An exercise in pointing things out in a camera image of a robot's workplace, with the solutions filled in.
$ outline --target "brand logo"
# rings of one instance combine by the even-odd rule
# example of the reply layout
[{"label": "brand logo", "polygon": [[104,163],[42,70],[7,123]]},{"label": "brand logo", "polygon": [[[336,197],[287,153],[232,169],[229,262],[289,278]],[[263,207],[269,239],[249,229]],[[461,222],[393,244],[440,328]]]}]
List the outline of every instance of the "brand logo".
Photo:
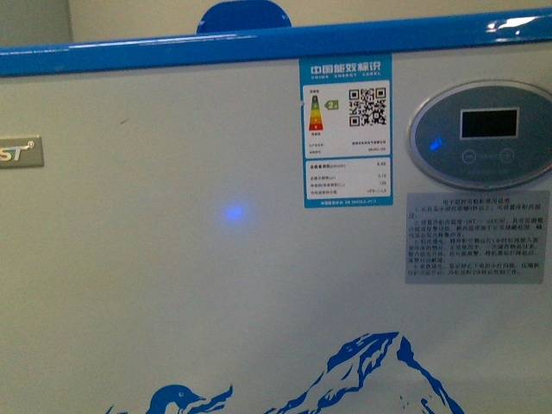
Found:
[{"label": "brand logo", "polygon": [[21,151],[34,148],[35,142],[29,141],[27,145],[20,145],[17,147],[0,147],[0,162],[18,161],[21,156]]}]

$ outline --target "blue penguin illustration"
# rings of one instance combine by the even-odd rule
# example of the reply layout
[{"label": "blue penguin illustration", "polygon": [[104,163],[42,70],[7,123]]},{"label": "blue penguin illustration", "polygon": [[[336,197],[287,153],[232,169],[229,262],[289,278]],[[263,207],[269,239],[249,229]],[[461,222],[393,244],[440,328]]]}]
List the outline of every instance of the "blue penguin illustration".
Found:
[{"label": "blue penguin illustration", "polygon": [[166,407],[171,403],[176,403],[180,410],[183,410],[191,403],[202,400],[205,398],[199,397],[187,386],[164,386],[152,397],[146,414],[165,414]]},{"label": "blue penguin illustration", "polygon": [[[198,401],[205,401],[205,403],[192,407],[188,411],[188,414],[221,410],[224,408],[224,402],[232,396],[232,392],[233,388],[230,386],[226,392],[223,392],[222,394],[207,401],[206,398],[198,396],[187,386],[164,386],[163,388],[160,388],[152,397],[149,410],[147,410],[146,414],[165,414],[167,406],[171,403],[175,403],[179,410],[184,410],[188,407],[188,405],[197,403]],[[113,410],[113,405],[105,414],[111,414],[111,410]]]}]

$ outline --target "control button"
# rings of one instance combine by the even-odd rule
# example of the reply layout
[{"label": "control button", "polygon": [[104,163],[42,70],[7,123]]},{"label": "control button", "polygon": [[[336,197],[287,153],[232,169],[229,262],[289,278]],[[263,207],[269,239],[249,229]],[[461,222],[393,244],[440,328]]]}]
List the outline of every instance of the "control button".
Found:
[{"label": "control button", "polygon": [[500,151],[499,158],[505,164],[509,164],[514,161],[514,155],[515,153],[513,149],[504,148],[502,151]]},{"label": "control button", "polygon": [[473,149],[467,149],[462,153],[462,161],[464,164],[473,164],[477,160],[477,154]]}]

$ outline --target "white wall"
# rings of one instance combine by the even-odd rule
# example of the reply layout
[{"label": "white wall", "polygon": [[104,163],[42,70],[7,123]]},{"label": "white wall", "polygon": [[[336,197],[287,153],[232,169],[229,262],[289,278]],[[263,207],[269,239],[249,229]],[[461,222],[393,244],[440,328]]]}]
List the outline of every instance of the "white wall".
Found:
[{"label": "white wall", "polygon": [[[196,32],[219,0],[69,0],[75,41]],[[293,26],[552,6],[552,0],[275,0]]]},{"label": "white wall", "polygon": [[0,46],[71,41],[67,0],[1,0]]}]

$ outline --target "blue indicator light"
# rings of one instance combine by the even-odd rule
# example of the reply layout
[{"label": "blue indicator light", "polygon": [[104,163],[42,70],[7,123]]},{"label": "blue indicator light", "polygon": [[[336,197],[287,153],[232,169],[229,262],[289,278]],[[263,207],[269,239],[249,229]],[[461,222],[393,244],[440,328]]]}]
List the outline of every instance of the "blue indicator light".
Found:
[{"label": "blue indicator light", "polygon": [[431,142],[430,150],[435,151],[440,147],[442,147],[442,138],[441,138],[441,136],[437,136],[437,138],[435,138],[435,140],[433,140],[433,142]]}]

